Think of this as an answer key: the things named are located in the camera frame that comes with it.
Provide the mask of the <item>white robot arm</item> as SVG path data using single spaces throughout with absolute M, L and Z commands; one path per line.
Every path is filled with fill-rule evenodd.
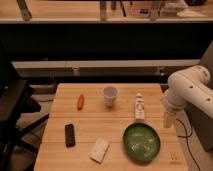
M 207 87 L 210 72 L 201 65 L 172 73 L 168 78 L 168 89 L 161 103 L 164 106 L 163 126 L 170 128 L 175 115 L 188 103 L 193 104 L 213 119 L 213 90 Z

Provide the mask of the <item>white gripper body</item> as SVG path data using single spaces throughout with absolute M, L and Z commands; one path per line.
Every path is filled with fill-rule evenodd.
M 161 103 L 165 110 L 171 113 L 181 111 L 185 107 L 185 100 L 173 92 L 165 92 Z

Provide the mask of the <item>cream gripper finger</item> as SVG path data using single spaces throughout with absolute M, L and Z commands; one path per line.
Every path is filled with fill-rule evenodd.
M 174 114 L 168 111 L 164 112 L 164 120 L 163 120 L 163 126 L 165 128 L 170 128 L 174 122 Z

